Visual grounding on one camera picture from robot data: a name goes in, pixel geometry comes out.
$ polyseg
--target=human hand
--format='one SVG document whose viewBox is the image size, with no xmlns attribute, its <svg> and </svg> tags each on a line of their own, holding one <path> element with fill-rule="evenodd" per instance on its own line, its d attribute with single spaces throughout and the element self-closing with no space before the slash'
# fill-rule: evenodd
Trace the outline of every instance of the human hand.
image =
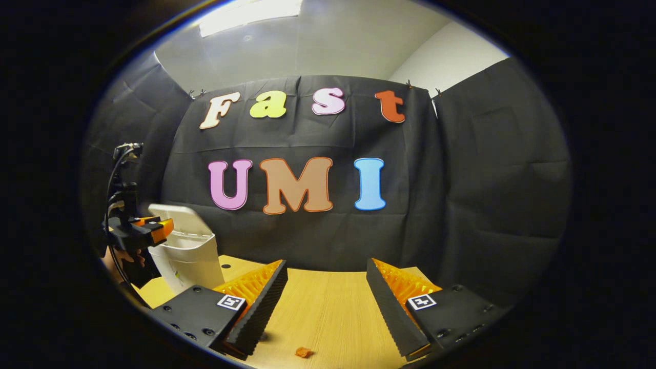
<svg viewBox="0 0 656 369">
<path fill-rule="evenodd" d="M 114 254 L 116 255 L 116 259 L 121 263 L 121 269 L 123 268 L 123 260 L 134 263 L 134 259 L 130 256 L 130 254 L 127 253 L 127 251 L 114 249 Z M 146 259 L 141 256 L 141 250 L 137 250 L 136 255 L 139 259 L 139 264 L 141 264 L 141 267 L 143 268 L 146 265 Z M 105 264 L 105 267 L 117 283 L 121 283 L 123 281 L 123 277 L 121 277 L 121 273 L 119 272 L 119 269 L 112 259 L 112 253 L 110 252 L 109 246 L 105 250 L 105 256 L 102 258 L 102 263 Z"/>
</svg>

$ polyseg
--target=ceiling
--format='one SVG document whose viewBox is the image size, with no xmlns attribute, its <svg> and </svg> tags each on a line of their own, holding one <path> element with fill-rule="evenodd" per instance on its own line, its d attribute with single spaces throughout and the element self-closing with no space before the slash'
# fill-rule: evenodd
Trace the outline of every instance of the ceiling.
<svg viewBox="0 0 656 369">
<path fill-rule="evenodd" d="M 186 91 L 333 74 L 389 79 L 450 19 L 410 0 L 304 0 L 300 15 L 200 36 L 171 34 L 155 50 Z"/>
</svg>

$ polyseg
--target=wooden table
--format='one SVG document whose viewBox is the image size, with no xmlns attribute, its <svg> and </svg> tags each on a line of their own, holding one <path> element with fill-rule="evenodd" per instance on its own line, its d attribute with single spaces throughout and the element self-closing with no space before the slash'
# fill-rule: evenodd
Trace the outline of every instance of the wooden table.
<svg viewBox="0 0 656 369">
<path fill-rule="evenodd" d="M 262 266 L 227 255 L 219 258 L 225 281 Z M 416 268 L 405 270 L 424 276 Z M 265 332 L 246 365 L 261 369 L 289 368 L 399 368 L 407 361 L 399 354 L 369 289 L 366 272 L 319 272 L 288 269 L 289 280 Z M 148 282 L 143 299 L 155 308 L 174 297 L 163 278 Z M 308 358 L 295 355 L 307 347 Z"/>
</svg>

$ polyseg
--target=ceiling light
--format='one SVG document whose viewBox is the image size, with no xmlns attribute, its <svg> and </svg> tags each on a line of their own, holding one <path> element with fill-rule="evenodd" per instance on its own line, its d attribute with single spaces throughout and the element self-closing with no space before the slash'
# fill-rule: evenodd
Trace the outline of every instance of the ceiling light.
<svg viewBox="0 0 656 369">
<path fill-rule="evenodd" d="M 260 20 L 298 16 L 302 0 L 235 0 L 200 18 L 201 37 Z"/>
</svg>

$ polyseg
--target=yellow letter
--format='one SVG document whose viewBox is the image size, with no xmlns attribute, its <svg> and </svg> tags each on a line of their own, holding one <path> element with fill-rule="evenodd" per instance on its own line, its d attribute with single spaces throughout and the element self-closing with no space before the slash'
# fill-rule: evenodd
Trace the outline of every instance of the yellow letter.
<svg viewBox="0 0 656 369">
<path fill-rule="evenodd" d="M 240 96 L 241 94 L 236 92 L 212 98 L 209 101 L 207 116 L 205 116 L 205 120 L 201 123 L 201 129 L 216 127 L 218 125 L 219 113 L 221 117 L 225 116 L 228 113 L 228 109 L 230 109 L 231 102 L 237 102 Z"/>
<path fill-rule="evenodd" d="M 260 94 L 255 99 L 257 102 L 251 108 L 251 117 L 280 118 L 287 111 L 285 109 L 285 100 L 287 95 L 283 91 L 268 91 Z"/>
<path fill-rule="evenodd" d="M 287 209 L 280 200 L 285 197 L 293 211 L 298 211 L 300 204 L 308 194 L 308 201 L 303 209 L 310 212 L 328 211 L 333 203 L 328 199 L 328 169 L 333 166 L 329 158 L 312 158 L 305 164 L 300 178 L 296 179 L 284 159 L 267 159 L 260 163 L 266 173 L 267 204 L 262 211 L 265 214 L 282 214 Z"/>
</svg>

